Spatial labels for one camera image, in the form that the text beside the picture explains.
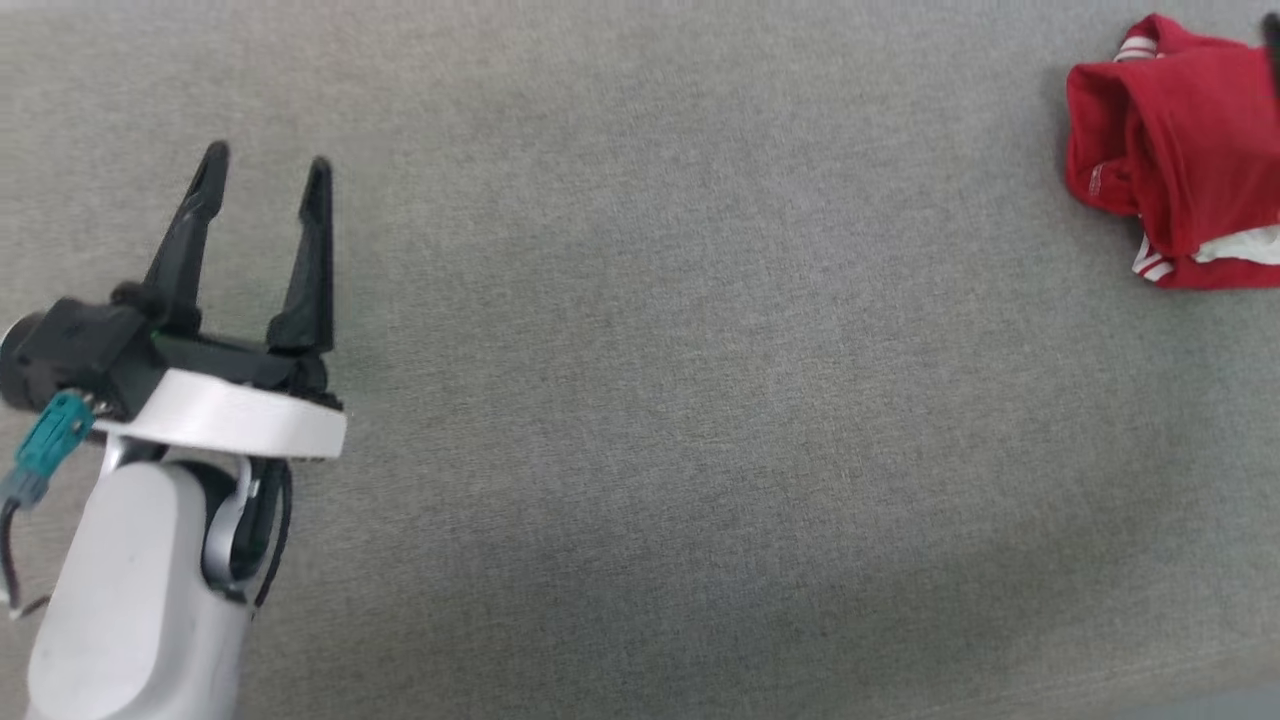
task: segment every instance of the cable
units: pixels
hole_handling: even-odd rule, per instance
[[[9,603],[9,614],[22,609],[22,591],[18,587],[18,569],[13,564],[13,547],[9,538],[13,536],[13,516],[18,514],[18,501],[9,498],[0,510],[0,569],[4,573],[5,601]]]
[[[10,620],[20,620],[49,605],[47,594],[27,603],[26,607],[22,605],[22,587],[18,584],[18,568],[13,561],[12,544],[13,518],[20,507],[22,505],[10,497],[5,501],[4,509],[0,510],[0,571],[4,574],[4,593],[9,603]]]
[[[287,461],[282,464],[284,469],[280,471],[280,532],[275,538],[275,550],[271,551],[271,561],[266,566],[266,575],[262,577],[262,585],[257,588],[257,597],[253,598],[253,607],[262,607],[266,602],[275,573],[280,569],[280,559],[284,557],[284,544],[289,539],[289,520],[293,516],[293,470]]]

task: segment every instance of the white trim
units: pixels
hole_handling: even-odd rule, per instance
[[[1124,42],[1120,44],[1120,50],[1151,50],[1155,53],[1156,47],[1157,45],[1155,40],[1140,35],[1126,37]]]
[[[1151,268],[1152,263],[1158,263],[1164,259],[1165,256],[1151,246],[1151,240],[1144,234],[1142,236],[1142,246],[1138,247],[1138,256],[1134,258],[1133,265],[1129,269],[1140,275],[1144,270]]]
[[[1155,53],[1147,53],[1146,50],[1121,50],[1119,55],[1115,56],[1115,63],[1123,63],[1125,60],[1155,60]]]
[[[1147,278],[1151,282],[1157,282],[1157,281],[1160,281],[1160,278],[1162,278],[1162,277],[1165,277],[1165,275],[1167,275],[1169,273],[1172,273],[1172,272],[1174,272],[1174,264],[1172,263],[1161,263],[1161,264],[1156,265],[1155,268],[1152,268],[1152,269],[1147,270],[1146,273],[1143,273],[1142,277]]]

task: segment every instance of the gray fabric surface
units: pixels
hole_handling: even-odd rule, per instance
[[[348,452],[300,479],[244,717],[1079,717],[1280,678],[1280,292],[1153,290],[1060,181],[1066,70],[1148,4],[29,5],[3,316],[138,277],[225,137],[202,301],[260,333],[334,163]],[[1268,5],[1158,4],[1240,38]],[[20,521],[33,587],[96,460]],[[0,630],[6,705],[33,635]]]

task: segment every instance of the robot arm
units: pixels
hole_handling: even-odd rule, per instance
[[[74,445],[86,425],[105,438],[36,638],[28,720],[232,717],[241,648],[287,537],[289,460],[342,452],[347,420],[321,359],[333,348],[329,165],[311,167],[285,307],[266,342],[251,343],[202,336],[196,306],[228,159],[225,143],[209,147],[142,283],[119,286],[108,305],[63,299],[0,342],[5,402],[46,413],[28,445]],[[88,415],[46,423],[68,393]],[[224,454],[236,473],[182,460],[183,448]],[[19,462],[0,500],[37,503],[52,469],[35,466]],[[261,585],[252,601],[251,584]]]

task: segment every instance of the red cloth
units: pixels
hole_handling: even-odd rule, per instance
[[[1211,240],[1280,224],[1280,101],[1265,50],[1149,15],[1117,59],[1138,61],[1068,76],[1071,192],[1142,217],[1151,247],[1171,264],[1147,275],[1161,287],[1280,287],[1280,265],[1192,258]]]

